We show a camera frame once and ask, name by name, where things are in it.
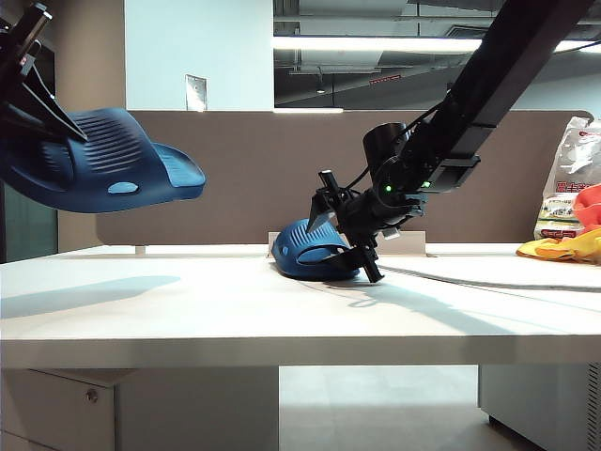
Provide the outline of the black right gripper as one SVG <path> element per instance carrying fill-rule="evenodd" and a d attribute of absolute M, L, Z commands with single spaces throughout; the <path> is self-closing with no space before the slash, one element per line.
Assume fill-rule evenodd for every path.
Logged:
<path fill-rule="evenodd" d="M 388 205 L 378 197 L 374 188 L 356 194 L 350 188 L 339 186 L 330 170 L 321 171 L 318 176 L 323 186 L 312 197 L 306 232 L 312 233 L 335 218 L 336 229 L 346 236 L 350 244 L 349 249 L 330 255 L 322 262 L 339 270 L 362 268 L 369 281 L 376 283 L 383 277 L 376 264 L 377 234 L 390 237 L 407 220 L 422 216 L 427 194 L 398 194 L 388 183 L 384 192 L 393 196 L 393 203 Z"/>

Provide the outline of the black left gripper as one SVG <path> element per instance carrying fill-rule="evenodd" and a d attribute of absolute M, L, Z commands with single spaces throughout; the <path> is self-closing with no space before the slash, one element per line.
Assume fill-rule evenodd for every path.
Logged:
<path fill-rule="evenodd" d="M 12 28 L 1 31 L 1 101 L 23 83 L 21 109 L 45 132 L 86 142 L 86 134 L 58 105 L 34 65 L 38 35 L 52 18 L 45 5 L 35 2 Z"/>

